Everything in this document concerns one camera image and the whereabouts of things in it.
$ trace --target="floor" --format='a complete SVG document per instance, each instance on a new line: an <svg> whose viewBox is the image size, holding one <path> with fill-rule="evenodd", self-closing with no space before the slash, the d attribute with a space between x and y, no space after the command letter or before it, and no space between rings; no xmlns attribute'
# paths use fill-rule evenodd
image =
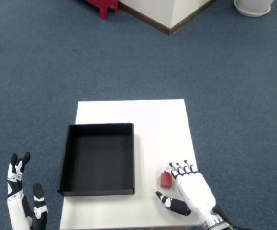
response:
<svg viewBox="0 0 277 230"><path fill-rule="evenodd" d="M277 1L253 19L219 0L168 36L123 11L102 21L80 0L0 0L0 230L9 160L26 151L24 191L32 204L41 182L47 229L59 228L78 101L175 98L217 203L241 226L277 230Z"/></svg>

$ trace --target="white flower pot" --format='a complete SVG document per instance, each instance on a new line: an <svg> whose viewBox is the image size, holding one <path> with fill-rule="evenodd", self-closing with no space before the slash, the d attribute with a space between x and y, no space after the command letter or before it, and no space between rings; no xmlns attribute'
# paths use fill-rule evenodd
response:
<svg viewBox="0 0 277 230"><path fill-rule="evenodd" d="M259 17L268 13L274 0L234 0L237 10L250 17Z"/></svg>

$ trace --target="black tray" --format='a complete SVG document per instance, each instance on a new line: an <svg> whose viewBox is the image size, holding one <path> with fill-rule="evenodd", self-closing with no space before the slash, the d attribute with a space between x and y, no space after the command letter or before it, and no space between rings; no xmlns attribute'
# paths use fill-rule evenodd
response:
<svg viewBox="0 0 277 230"><path fill-rule="evenodd" d="M70 125L58 192L63 196L134 194L134 125Z"/></svg>

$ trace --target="red stool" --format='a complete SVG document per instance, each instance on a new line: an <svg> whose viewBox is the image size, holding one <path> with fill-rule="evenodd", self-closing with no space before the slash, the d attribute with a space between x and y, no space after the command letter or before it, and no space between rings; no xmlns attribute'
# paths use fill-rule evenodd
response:
<svg viewBox="0 0 277 230"><path fill-rule="evenodd" d="M118 0L85 0L99 8L100 17L106 19L108 17L108 8L114 6L115 13L118 12Z"/></svg>

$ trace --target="stool leg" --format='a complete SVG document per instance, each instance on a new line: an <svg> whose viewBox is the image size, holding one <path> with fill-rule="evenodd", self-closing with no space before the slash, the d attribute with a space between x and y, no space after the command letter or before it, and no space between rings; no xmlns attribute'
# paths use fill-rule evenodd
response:
<svg viewBox="0 0 277 230"><path fill-rule="evenodd" d="M100 18L105 20L108 17L107 8L99 8Z"/></svg>
<svg viewBox="0 0 277 230"><path fill-rule="evenodd" d="M115 13L118 13L118 0L114 1L114 10L115 10Z"/></svg>

